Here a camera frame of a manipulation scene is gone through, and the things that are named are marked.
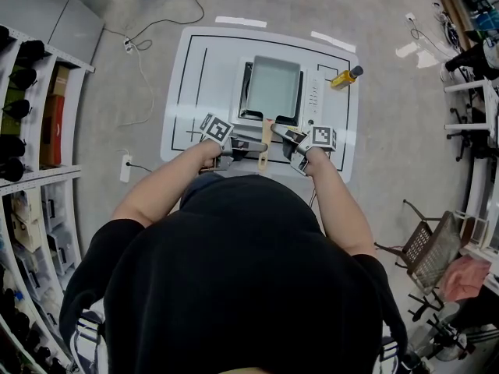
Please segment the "brown metal mesh chair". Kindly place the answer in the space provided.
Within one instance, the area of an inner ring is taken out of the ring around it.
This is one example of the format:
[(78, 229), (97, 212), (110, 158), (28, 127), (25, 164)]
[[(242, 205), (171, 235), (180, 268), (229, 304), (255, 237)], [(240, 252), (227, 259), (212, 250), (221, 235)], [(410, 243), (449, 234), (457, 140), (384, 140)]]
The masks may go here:
[(406, 270), (418, 289), (428, 295), (440, 282), (462, 247), (455, 214), (446, 211), (441, 217), (426, 217), (408, 200), (403, 201), (420, 218), (415, 231), (401, 248), (375, 246), (397, 256), (395, 265)]

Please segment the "beige storage case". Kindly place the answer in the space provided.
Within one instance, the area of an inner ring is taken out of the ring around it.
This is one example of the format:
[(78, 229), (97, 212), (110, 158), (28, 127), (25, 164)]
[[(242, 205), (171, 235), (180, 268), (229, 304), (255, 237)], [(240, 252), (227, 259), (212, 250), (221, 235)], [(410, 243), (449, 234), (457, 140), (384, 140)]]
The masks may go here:
[(41, 246), (41, 233), (39, 228), (39, 220), (29, 219), (27, 222), (22, 221), (15, 213), (11, 214), (12, 229), (14, 237), (26, 250), (31, 253)]

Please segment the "person's blue trousers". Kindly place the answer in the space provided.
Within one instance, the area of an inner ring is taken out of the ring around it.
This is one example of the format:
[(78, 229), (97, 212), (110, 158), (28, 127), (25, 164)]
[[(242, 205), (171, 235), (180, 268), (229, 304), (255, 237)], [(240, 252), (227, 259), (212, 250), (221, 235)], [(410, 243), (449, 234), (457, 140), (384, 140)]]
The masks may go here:
[(186, 205), (186, 203), (198, 192), (223, 179), (225, 179), (224, 176), (213, 171), (207, 171), (197, 175), (190, 182), (190, 184), (182, 194), (179, 203), (179, 209), (182, 209)]

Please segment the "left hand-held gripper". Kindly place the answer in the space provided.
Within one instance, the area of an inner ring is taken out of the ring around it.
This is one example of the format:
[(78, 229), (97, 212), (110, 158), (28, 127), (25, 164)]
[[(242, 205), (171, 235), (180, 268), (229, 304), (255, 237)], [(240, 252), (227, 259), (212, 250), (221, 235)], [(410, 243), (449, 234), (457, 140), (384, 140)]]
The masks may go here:
[(241, 161), (248, 151), (266, 151), (268, 145), (261, 140), (237, 135), (234, 126), (212, 113), (201, 122), (202, 140), (210, 139), (221, 148), (221, 154), (214, 159), (213, 170), (228, 170), (232, 163)]

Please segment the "pink cloth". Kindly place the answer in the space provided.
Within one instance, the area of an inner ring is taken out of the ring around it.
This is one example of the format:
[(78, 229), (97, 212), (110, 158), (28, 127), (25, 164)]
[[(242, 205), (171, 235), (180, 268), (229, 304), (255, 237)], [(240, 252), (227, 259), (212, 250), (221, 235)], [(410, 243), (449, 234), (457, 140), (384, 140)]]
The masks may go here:
[(485, 259), (462, 256), (450, 264), (441, 279), (440, 289), (446, 302), (475, 298), (490, 271)]

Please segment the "white metal shelving unit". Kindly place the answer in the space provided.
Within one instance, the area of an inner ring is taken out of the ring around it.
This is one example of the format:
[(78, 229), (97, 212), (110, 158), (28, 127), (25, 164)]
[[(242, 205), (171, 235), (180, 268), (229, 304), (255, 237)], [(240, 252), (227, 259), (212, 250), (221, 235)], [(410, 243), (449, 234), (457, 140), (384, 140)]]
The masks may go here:
[[(34, 40), (37, 39), (0, 24), (0, 107), (14, 95), (7, 90), (7, 76), (13, 70), (20, 43)], [(59, 314), (69, 280), (81, 261), (74, 183), (82, 170), (74, 163), (73, 147), (83, 83), (94, 68), (49, 44), (44, 43), (44, 49), (44, 57), (33, 64), (37, 82), (24, 96), (32, 106), (20, 127), (26, 142), (26, 153), (21, 158), (25, 171), (17, 182), (0, 179), (0, 372), (78, 374), (59, 332)], [(62, 117), (62, 162), (40, 165), (42, 117), (45, 102), (51, 96), (48, 88), (56, 64), (70, 68)], [(55, 272), (41, 204), (41, 187), (57, 182), (65, 187), (75, 255), (75, 263), (63, 277)], [(12, 213), (25, 222), (39, 220), (41, 246), (35, 253), (15, 239)]]

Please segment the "red cardboard box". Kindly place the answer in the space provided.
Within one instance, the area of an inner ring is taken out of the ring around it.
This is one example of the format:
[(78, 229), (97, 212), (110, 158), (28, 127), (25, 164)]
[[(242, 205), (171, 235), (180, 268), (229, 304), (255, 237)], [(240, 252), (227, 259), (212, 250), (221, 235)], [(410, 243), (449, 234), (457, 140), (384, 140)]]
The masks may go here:
[(41, 125), (40, 165), (60, 165), (62, 162), (62, 117), (65, 98), (47, 98)]

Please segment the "person's right forearm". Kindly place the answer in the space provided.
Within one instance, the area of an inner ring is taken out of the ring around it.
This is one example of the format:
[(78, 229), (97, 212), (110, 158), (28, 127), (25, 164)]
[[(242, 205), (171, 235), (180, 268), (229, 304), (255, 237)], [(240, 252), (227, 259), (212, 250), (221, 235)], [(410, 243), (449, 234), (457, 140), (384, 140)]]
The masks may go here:
[(351, 256), (375, 257), (368, 221), (330, 158), (319, 147), (306, 153), (306, 174), (313, 180), (325, 234)]

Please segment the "person's left forearm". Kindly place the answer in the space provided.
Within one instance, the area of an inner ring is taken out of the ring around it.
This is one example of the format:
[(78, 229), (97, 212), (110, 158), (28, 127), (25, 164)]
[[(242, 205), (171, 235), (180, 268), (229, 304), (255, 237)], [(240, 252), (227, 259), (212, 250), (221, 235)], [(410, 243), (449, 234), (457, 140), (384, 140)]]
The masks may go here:
[(201, 168), (221, 155), (220, 146), (206, 139), (140, 180), (117, 206), (111, 218), (135, 221), (145, 228), (166, 217)]

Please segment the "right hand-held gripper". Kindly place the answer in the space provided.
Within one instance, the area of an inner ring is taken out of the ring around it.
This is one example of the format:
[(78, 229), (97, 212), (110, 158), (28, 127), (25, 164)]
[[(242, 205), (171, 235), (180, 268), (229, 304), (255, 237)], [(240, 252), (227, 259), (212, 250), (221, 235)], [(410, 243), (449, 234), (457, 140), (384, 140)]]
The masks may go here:
[(283, 156), (290, 161), (291, 167), (302, 175), (306, 174), (306, 155), (310, 149), (316, 147), (326, 153), (336, 151), (336, 131), (330, 126), (312, 125), (308, 133), (303, 133), (286, 125), (273, 123), (271, 131), (283, 139)]

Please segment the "person's black t-shirt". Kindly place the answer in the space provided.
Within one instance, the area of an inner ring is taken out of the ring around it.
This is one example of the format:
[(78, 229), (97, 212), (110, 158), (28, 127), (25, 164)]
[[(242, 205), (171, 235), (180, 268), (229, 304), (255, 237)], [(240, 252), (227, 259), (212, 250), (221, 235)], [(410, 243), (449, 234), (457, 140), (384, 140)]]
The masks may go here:
[(150, 226), (100, 228), (65, 292), (67, 345), (79, 319), (103, 329), (109, 374), (372, 374), (385, 326), (400, 353), (408, 343), (381, 263), (258, 175), (207, 185)]

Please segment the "stack of clear storage bins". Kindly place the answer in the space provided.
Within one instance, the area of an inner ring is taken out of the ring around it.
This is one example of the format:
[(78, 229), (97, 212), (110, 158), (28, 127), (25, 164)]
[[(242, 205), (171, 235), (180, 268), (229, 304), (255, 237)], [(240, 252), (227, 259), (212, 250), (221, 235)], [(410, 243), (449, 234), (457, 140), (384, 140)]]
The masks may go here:
[(69, 219), (65, 206), (64, 185), (57, 182), (42, 186), (41, 204), (55, 272), (59, 277), (63, 277), (75, 263), (73, 237), (69, 229)]

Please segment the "white desk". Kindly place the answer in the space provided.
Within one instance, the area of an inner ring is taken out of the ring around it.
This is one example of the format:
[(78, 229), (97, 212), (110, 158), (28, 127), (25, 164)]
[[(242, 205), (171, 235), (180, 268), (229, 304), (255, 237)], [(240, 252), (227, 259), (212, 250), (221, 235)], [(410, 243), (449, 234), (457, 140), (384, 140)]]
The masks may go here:
[(471, 90), (479, 88), (483, 90), (485, 97), (485, 122), (482, 123), (467, 123), (457, 125), (445, 125), (445, 130), (467, 130), (467, 131), (483, 131), (487, 130), (489, 135), (494, 138), (497, 128), (497, 109), (499, 108), (499, 95), (493, 88), (492, 82), (488, 79), (472, 81), (468, 83), (446, 86), (445, 93), (454, 93), (463, 90)]

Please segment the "white induction cooker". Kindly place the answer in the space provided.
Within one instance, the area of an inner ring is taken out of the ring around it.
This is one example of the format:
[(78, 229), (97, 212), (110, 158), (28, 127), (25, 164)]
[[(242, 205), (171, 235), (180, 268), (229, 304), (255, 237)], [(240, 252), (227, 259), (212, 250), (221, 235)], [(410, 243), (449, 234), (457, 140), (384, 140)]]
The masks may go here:
[[(262, 126), (262, 114), (246, 107), (254, 58), (241, 58), (235, 79), (230, 110), (230, 122), (247, 128)], [(293, 118), (279, 116), (276, 123), (307, 132), (311, 125), (320, 123), (324, 96), (324, 74), (300, 65), (299, 91)]]

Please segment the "yellow oil bottle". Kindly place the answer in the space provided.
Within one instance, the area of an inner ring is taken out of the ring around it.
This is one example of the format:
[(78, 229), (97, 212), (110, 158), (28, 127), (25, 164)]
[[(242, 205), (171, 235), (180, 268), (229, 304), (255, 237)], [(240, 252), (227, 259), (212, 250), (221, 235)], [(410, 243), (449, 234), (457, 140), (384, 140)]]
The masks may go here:
[(345, 70), (330, 82), (331, 89), (341, 90), (354, 83), (362, 74), (363, 68), (360, 65), (357, 65), (350, 70)]

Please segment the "black office chair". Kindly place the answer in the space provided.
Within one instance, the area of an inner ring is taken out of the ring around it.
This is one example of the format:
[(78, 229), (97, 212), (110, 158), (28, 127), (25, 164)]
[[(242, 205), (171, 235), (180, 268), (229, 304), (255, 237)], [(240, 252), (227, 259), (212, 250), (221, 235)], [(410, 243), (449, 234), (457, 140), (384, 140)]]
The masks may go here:
[[(458, 124), (467, 124), (468, 117), (466, 115), (460, 115), (457, 108), (449, 108), (452, 115), (457, 118)], [(480, 109), (471, 108), (471, 122), (470, 123), (485, 123), (486, 116), (485, 113)], [(459, 162), (464, 157), (465, 151), (471, 149), (472, 155), (477, 155), (480, 159), (485, 157), (484, 150), (488, 145), (489, 133), (487, 130), (458, 130), (455, 132), (448, 133), (446, 135), (447, 140), (460, 139), (460, 149), (458, 155), (455, 157), (456, 162)]]

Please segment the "brown cardboard box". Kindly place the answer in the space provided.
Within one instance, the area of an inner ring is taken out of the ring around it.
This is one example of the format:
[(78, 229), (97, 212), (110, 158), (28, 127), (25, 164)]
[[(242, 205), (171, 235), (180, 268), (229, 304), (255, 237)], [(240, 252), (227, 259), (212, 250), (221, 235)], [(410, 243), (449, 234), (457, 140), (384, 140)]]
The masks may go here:
[(48, 88), (49, 95), (65, 96), (69, 73), (70, 68), (60, 64), (55, 65)]

